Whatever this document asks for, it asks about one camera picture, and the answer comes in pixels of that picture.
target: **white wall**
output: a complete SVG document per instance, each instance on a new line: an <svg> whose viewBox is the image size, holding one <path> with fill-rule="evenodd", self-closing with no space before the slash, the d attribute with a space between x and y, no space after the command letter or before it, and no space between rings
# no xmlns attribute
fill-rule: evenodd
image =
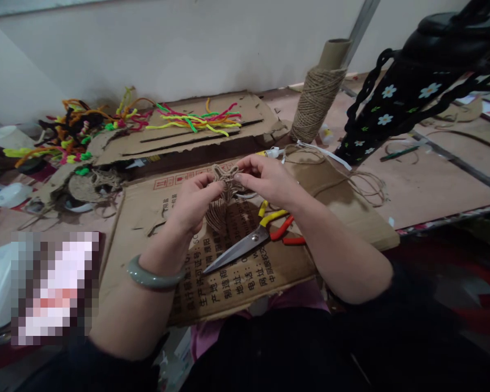
<svg viewBox="0 0 490 392"><path fill-rule="evenodd" d="M119 102L124 86L171 101L301 82L363 0L131 0L0 19L0 124ZM417 22L465 0L382 0L351 70L370 70Z"/></svg>
<svg viewBox="0 0 490 392"><path fill-rule="evenodd" d="M352 58L350 72L368 72L386 48L401 49L427 15L459 12L469 0L381 0Z"/></svg>

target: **jade bangle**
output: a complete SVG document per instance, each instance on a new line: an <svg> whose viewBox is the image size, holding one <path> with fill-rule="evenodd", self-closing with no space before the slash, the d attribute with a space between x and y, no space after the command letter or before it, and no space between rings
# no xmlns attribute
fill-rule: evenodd
<svg viewBox="0 0 490 392"><path fill-rule="evenodd" d="M150 273L149 271L140 267L139 264L140 255L137 255L131 259L127 266L127 272L131 276L132 280L142 286L150 289L170 289L175 287L185 277L185 268L181 267L179 274L171 277L160 277Z"/></svg>

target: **black sleeve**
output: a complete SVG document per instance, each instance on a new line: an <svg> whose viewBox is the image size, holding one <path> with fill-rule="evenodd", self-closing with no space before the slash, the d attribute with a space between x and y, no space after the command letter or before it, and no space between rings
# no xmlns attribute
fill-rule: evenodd
<svg viewBox="0 0 490 392"><path fill-rule="evenodd" d="M128 361L102 352L89 339L58 353L33 373L18 392L156 391L160 368L148 359Z"/></svg>
<svg viewBox="0 0 490 392"><path fill-rule="evenodd" d="M398 264L390 288L334 319L346 347L376 389L490 384L490 356L460 334L462 323L433 298L426 279Z"/></svg>

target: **red and yellow scissors handle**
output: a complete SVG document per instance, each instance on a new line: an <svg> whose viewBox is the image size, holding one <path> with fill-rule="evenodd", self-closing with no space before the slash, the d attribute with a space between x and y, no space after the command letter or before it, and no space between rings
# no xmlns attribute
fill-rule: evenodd
<svg viewBox="0 0 490 392"><path fill-rule="evenodd" d="M283 215L287 215L289 212L286 210L280 210L276 211L269 216L265 217L265 210L268 207L268 201L264 200L263 203L261 203L260 206L260 212L258 215L262 218L260 222L260 226L266 227L267 223L270 221L273 221L275 219L278 219L279 217L282 217ZM285 222L281 225L281 227L274 233L271 233L271 240L272 241L277 241L285 234L289 226L294 222L294 217L291 215L289 216ZM283 244L284 245L303 245L306 244L306 241L303 237L298 237L298 238L284 238L283 239Z"/></svg>
<svg viewBox="0 0 490 392"><path fill-rule="evenodd" d="M268 216L265 216L265 210L267 209L267 207L268 207L268 201L264 200L263 203L261 203L260 212L258 212L258 216L262 218L260 221L260 226L263 227L266 227L267 223L269 223L270 221L278 219L279 217L282 217L283 215L287 215L289 213L288 211L285 210L279 210L271 213Z"/></svg>

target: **flattened cardboard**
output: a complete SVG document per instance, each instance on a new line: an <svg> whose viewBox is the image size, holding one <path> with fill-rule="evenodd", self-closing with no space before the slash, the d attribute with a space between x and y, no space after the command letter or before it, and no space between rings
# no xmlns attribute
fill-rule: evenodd
<svg viewBox="0 0 490 392"><path fill-rule="evenodd" d="M103 151L108 145L108 143L116 138L118 134L124 132L125 129L119 129L112 132L102 133L89 143L87 147L87 152L90 152L93 159L100 157L103 154ZM81 168L82 166L89 165L93 162L93 160L88 160L79 163L73 164L65 164L58 168L58 170L49 178L49 180L37 191L34 191L30 197L37 198L42 203L48 204L51 202L53 196L57 195L74 174L74 172Z"/></svg>
<svg viewBox="0 0 490 392"><path fill-rule="evenodd" d="M186 111L184 113L203 114L206 112L206 100L206 98L194 98L175 102L170 104L170 106L178 112ZM232 110L242 114L241 123L259 122L243 126L240 129L228 128L226 130L229 134L234 133L229 137L207 130L198 133L185 133L185 128L165 128L132 133L112 140L105 148L105 152L95 161L95 165L143 158L155 154L190 151L201 146L221 144L239 138L279 133L281 130L288 132L286 125L272 113L266 103L247 92L212 97L210 110L222 112L233 102L238 103ZM163 125L165 120L160 118L158 112L155 112L149 123L150 125L159 126Z"/></svg>
<svg viewBox="0 0 490 392"><path fill-rule="evenodd" d="M316 163L316 157L305 152L292 154L290 160ZM235 160L229 161L222 166L228 167L234 162ZM287 162L286 166L310 193L326 183L337 183L320 192L317 198L379 250L398 245L397 233L362 196L352 190L343 175L329 161L320 164ZM144 226L154 226L156 222L162 222L163 217L173 208L181 184L208 170L210 168L205 166L138 180L127 185L113 241L107 251L107 263L104 265L100 286L100 302L126 277L126 263L145 248L149 241L150 226ZM281 241L268 242L230 265L202 275L202 271L219 254L258 227L261 202L260 197L233 201L227 215L227 237L221 237L207 228L204 221L203 228L193 238L185 259L187 273L173 300L170 325L189 325L230 315L247 308L260 297L286 290L315 276L316 268L307 247L285 246ZM270 230L275 230L283 221L284 219L274 221ZM299 232L295 225L290 230Z"/></svg>

